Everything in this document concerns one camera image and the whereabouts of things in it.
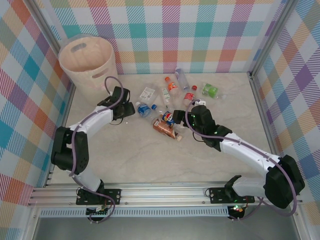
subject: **white bin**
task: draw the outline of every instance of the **white bin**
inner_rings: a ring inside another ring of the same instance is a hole
[[[107,76],[118,77],[115,52],[107,40],[98,36],[77,35],[59,52],[60,66],[70,77],[86,101],[96,106],[109,96],[105,88]],[[110,91],[111,78],[107,80]]]

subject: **red label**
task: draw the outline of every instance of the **red label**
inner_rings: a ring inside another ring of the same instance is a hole
[[[172,89],[175,89],[175,88],[177,88],[178,86],[174,83],[174,82],[171,82],[171,83],[169,83],[169,85],[168,85],[168,89],[169,89],[169,91],[171,91]]]
[[[189,99],[190,101],[195,100],[195,95],[193,93],[188,92],[185,96],[184,99]]]

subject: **marble floor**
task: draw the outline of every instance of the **marble floor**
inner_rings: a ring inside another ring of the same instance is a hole
[[[162,83],[173,74],[120,75],[135,103],[146,83]],[[186,74],[199,89],[210,83],[225,94],[223,100],[206,98],[216,124],[224,125],[249,143],[270,151],[246,73]],[[158,96],[155,100],[163,106]],[[67,126],[93,111],[76,90]],[[120,125],[104,126],[88,141],[89,166],[105,183],[227,181],[234,175],[257,177],[258,173],[237,158],[196,142],[187,129],[180,142],[161,135],[137,113]],[[54,168],[52,183],[73,183],[68,174]]]

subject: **bottle label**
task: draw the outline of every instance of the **bottle label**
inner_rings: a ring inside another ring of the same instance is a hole
[[[174,82],[169,83],[169,85],[168,85],[169,92],[171,92],[172,89],[175,89],[177,87],[178,86]]]
[[[162,116],[162,120],[166,121],[169,125],[173,125],[175,123],[173,117],[174,115],[171,112],[166,111]]]
[[[140,98],[149,101],[152,95],[154,94],[155,90],[149,87],[146,87],[140,95]]]
[[[147,104],[141,104],[139,107],[138,107],[138,113],[143,116],[145,111],[147,111],[148,109],[150,109],[150,107],[148,107]]]
[[[165,87],[162,88],[161,90],[162,90],[162,94],[163,94],[163,96],[164,96],[164,99],[165,99],[166,101],[169,100],[169,99],[170,99],[170,94],[169,94],[168,90],[167,90]]]
[[[189,99],[190,101],[193,101],[196,99],[196,97],[193,93],[188,92],[187,94],[185,94],[184,99]]]

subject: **purple cable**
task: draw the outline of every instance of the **purple cable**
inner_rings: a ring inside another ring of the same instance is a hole
[[[113,207],[113,208],[112,208],[111,212],[109,213],[109,215],[108,215],[108,216],[105,216],[105,217],[104,217],[102,220],[100,220],[100,221],[93,221],[93,220],[91,219],[91,216],[92,216],[93,213],[91,213],[91,214],[89,215],[89,220],[91,221],[91,223],[100,224],[100,223],[103,223],[104,221],[106,221],[108,218],[110,218],[111,215],[114,213],[115,208],[116,208],[116,203],[115,203],[115,201],[113,200],[113,198],[112,198],[112,197],[109,197],[109,196],[107,196],[107,195],[104,195],[104,194],[95,192],[95,191],[91,191],[89,188],[83,186],[83,185],[82,185],[76,178],[74,178],[74,177],[73,177],[73,180],[74,180],[81,188],[83,188],[84,190],[86,190],[86,191],[88,191],[88,192],[90,192],[90,193],[92,193],[92,194],[95,194],[95,195],[104,197],[104,198],[106,198],[106,199],[109,199],[109,200],[112,202],[112,207]]]
[[[282,210],[279,210],[278,208],[276,208],[276,207],[274,207],[274,206],[271,206],[270,204],[266,203],[266,202],[264,201],[264,198],[263,198],[263,197],[262,197],[262,198],[258,197],[258,199],[260,200],[259,205],[258,205],[258,206],[256,207],[256,209],[255,209],[254,211],[252,211],[249,215],[247,215],[246,217],[243,217],[242,220],[247,219],[248,217],[252,216],[252,214],[256,212],[256,210],[260,207],[260,205],[261,205],[262,203],[265,204],[266,206],[272,208],[275,212],[277,212],[278,214],[280,214],[280,215],[283,216],[283,217],[290,217],[290,216],[292,216],[292,215],[296,212],[296,210],[297,210],[297,195],[296,195],[295,187],[294,187],[294,185],[293,185],[290,177],[289,177],[288,174],[286,173],[286,171],[285,171],[276,161],[274,161],[272,158],[269,158],[269,156],[266,155],[264,152],[256,149],[256,148],[253,147],[253,146],[250,146],[249,144],[246,144],[245,142],[241,142],[241,141],[239,141],[239,140],[237,140],[237,139],[233,139],[233,138],[225,137],[225,136],[210,136],[210,135],[204,135],[204,134],[201,134],[201,133],[195,131],[195,130],[191,127],[191,125],[190,125],[190,123],[189,123],[189,121],[188,121],[188,112],[189,112],[189,109],[190,109],[191,105],[192,105],[193,103],[199,102],[199,101],[200,101],[200,99],[195,99],[195,100],[193,100],[192,102],[190,102],[189,105],[188,105],[188,107],[187,107],[187,109],[186,109],[186,111],[185,111],[185,115],[184,115],[184,117],[185,117],[185,123],[187,124],[187,126],[189,127],[189,129],[190,129],[192,132],[194,132],[195,134],[199,135],[200,137],[207,138],[207,139],[223,139],[223,140],[228,140],[228,141],[231,141],[231,142],[234,142],[234,143],[243,145],[243,146],[247,147],[248,149],[256,152],[257,154],[260,154],[262,157],[264,157],[265,159],[268,159],[270,162],[272,162],[272,163],[283,173],[285,179],[288,181],[289,186],[290,186],[290,188],[291,188],[292,195],[293,195],[293,207],[292,207],[292,211],[291,211],[291,212],[289,212],[289,213],[283,212]]]
[[[114,79],[116,80],[119,84],[120,84],[120,87],[121,87],[121,94],[120,94],[120,97],[119,99],[112,105],[110,106],[107,106],[106,108],[103,108],[103,109],[100,109],[99,111],[94,111],[92,112],[91,114],[89,114],[88,116],[86,116],[79,124],[78,126],[75,127],[75,129],[73,130],[73,133],[72,133],[72,137],[71,137],[71,146],[72,146],[72,157],[73,157],[73,166],[72,166],[72,170],[69,174],[69,177],[72,177],[74,174],[75,174],[75,170],[76,170],[76,166],[77,166],[77,155],[76,155],[76,148],[75,148],[75,137],[76,137],[76,133],[77,133],[77,130],[81,127],[82,124],[84,124],[89,118],[91,118],[92,116],[98,114],[98,113],[101,113],[103,111],[106,111],[108,109],[111,109],[113,108],[114,106],[116,106],[118,103],[120,103],[122,97],[124,96],[124,87],[122,85],[122,83],[119,81],[118,78],[114,77],[114,76],[107,76],[104,80],[104,86],[107,87],[107,79],[108,78],[111,78],[111,79]]]

